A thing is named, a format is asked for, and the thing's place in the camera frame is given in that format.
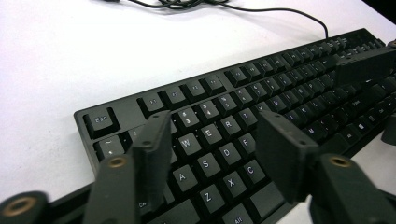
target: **keyboard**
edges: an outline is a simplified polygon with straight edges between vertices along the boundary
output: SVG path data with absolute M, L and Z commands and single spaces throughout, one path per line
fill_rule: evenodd
M 190 77 L 75 113 L 92 169 L 125 153 L 148 117 L 172 113 L 171 171 L 156 212 L 142 223 L 274 223 L 285 203 L 256 161 L 257 116 L 271 110 L 324 150 L 352 156 L 396 108 L 396 74 L 335 87 L 335 64 L 384 47 L 365 29 Z

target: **black plastic part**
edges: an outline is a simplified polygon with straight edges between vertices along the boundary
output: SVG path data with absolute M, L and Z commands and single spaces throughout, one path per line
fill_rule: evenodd
M 391 204 L 354 161 L 324 154 L 315 170 L 318 184 L 311 203 L 314 223 L 396 223 Z
M 140 223 L 131 155 L 103 160 L 92 185 L 83 223 Z
M 288 203 L 305 201 L 312 185 L 307 169 L 318 155 L 318 144 L 276 113 L 262 111 L 258 120 L 258 163 Z
M 171 166 L 171 115 L 168 110 L 152 115 L 133 144 L 136 192 L 150 211 L 163 204 L 163 189 Z
M 49 223 L 47 195 L 39 191 L 17 194 L 0 204 L 0 223 Z
M 388 76 L 395 59 L 396 49 L 393 48 L 373 49 L 340 59 L 335 68 L 334 84 L 344 86 Z
M 384 143 L 396 146 L 396 114 L 389 116 L 381 140 Z

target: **black cable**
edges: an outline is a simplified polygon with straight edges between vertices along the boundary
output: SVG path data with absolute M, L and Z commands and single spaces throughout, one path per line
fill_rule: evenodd
M 118 2 L 120 0 L 106 0 L 106 1 L 114 1 L 114 2 Z M 134 2 L 137 3 L 143 7 L 151 7 L 151 8 L 163 8 L 163 7 L 167 7 L 169 9 L 173 9 L 173 10 L 187 10 L 187 9 L 191 9 L 193 7 L 196 7 L 202 3 L 207 3 L 210 5 L 214 5 L 214 6 L 223 6 L 223 7 L 227 7 L 227 8 L 231 8 L 234 10 L 239 10 L 239 11 L 246 11 L 246 12 L 267 12 L 267 11 L 288 11 L 288 12 L 293 12 L 293 13 L 297 13 L 300 14 L 302 16 L 307 17 L 308 19 L 315 21 L 317 23 L 319 23 L 323 29 L 324 29 L 324 34 L 326 39 L 329 38 L 329 31 L 327 30 L 327 26 L 326 24 L 324 24 L 324 22 L 318 20 L 317 18 L 304 13 L 302 11 L 299 11 L 297 9 L 293 9 L 293 8 L 286 8 L 286 7 L 273 7 L 273 8 L 260 8 L 260 9 L 251 9 L 251 8 L 242 8 L 242 7 L 234 7 L 231 5 L 228 5 L 226 3 L 230 2 L 230 0 L 187 0 L 187 1 L 181 1 L 181 0 L 158 0 L 161 2 L 161 5 L 151 5 L 151 4 L 147 4 L 144 2 L 141 2 L 139 0 L 128 0 L 130 2 Z

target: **white surface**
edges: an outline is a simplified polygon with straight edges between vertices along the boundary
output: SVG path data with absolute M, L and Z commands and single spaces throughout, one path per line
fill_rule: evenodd
M 384 42 L 396 37 L 396 26 L 360 0 L 233 5 L 300 9 L 323 20 L 330 35 L 365 27 Z M 198 8 L 0 1 L 0 201 L 34 189 L 54 201 L 93 181 L 75 111 L 324 37 L 318 24 L 288 12 Z M 396 169 L 382 172 L 376 147 L 357 158 L 379 187 L 396 189 Z M 394 164 L 394 151 L 385 157 Z

